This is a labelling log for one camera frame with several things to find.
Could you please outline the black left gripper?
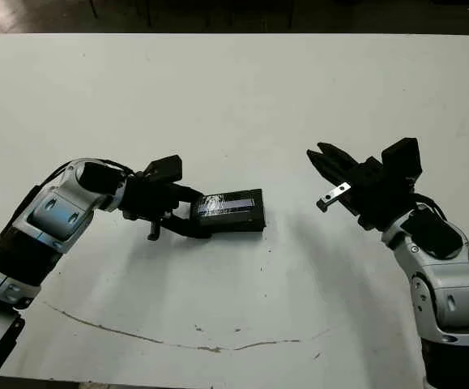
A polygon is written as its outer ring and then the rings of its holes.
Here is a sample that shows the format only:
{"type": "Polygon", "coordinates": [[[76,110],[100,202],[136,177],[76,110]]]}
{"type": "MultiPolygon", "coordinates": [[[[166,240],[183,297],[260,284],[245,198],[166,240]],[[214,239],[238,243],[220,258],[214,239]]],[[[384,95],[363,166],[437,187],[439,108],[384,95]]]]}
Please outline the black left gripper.
{"type": "Polygon", "coordinates": [[[156,241],[162,228],[183,237],[208,239],[211,237],[209,231],[191,219],[182,219],[173,214],[173,211],[179,208],[180,202],[193,203],[202,196],[202,192],[189,186],[129,177],[118,207],[128,220],[142,219],[151,223],[147,236],[149,241],[156,241]]]}

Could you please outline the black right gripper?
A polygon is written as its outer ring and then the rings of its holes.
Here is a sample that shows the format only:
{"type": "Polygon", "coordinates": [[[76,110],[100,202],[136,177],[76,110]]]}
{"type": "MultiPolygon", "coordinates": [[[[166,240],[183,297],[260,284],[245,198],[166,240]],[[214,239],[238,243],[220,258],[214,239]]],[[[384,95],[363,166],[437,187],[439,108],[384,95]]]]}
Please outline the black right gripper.
{"type": "Polygon", "coordinates": [[[340,194],[323,195],[317,201],[322,212],[339,202],[363,229],[383,232],[415,206],[405,181],[388,174],[379,160],[370,157],[359,163],[331,143],[319,142],[318,148],[320,152],[306,152],[313,167],[334,187],[344,188],[340,194]]]}

